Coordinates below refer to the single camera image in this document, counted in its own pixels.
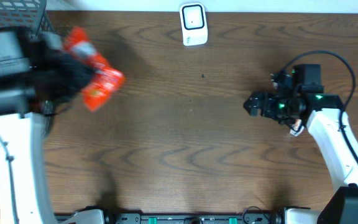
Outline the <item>small orange white packet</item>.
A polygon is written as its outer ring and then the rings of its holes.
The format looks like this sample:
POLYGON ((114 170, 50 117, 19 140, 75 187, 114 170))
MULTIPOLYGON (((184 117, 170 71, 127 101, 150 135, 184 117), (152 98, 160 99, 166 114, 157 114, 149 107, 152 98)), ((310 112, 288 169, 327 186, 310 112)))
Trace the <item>small orange white packet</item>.
POLYGON ((290 134, 297 137, 304 130, 303 122, 300 119, 297 119, 293 125, 290 127, 290 134))

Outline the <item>orange-red snack bag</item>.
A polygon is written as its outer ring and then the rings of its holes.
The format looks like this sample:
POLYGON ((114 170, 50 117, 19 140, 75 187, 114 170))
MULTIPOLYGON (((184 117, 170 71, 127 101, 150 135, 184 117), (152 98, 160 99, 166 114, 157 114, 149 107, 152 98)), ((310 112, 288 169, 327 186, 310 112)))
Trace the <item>orange-red snack bag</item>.
POLYGON ((65 37, 63 48, 91 69, 91 79, 81 93, 84 105, 90 111, 98 110, 123 86, 126 79, 124 74, 113 68, 95 49, 83 28, 74 27, 65 37))

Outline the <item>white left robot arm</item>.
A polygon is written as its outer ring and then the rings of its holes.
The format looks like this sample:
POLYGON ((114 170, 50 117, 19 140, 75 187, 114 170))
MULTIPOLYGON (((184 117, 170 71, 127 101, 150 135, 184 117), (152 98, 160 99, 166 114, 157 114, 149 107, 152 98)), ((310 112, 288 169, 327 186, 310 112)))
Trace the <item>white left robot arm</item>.
POLYGON ((106 64, 81 29, 0 28, 0 221, 60 223, 45 176, 44 141, 56 107, 93 87, 106 64))

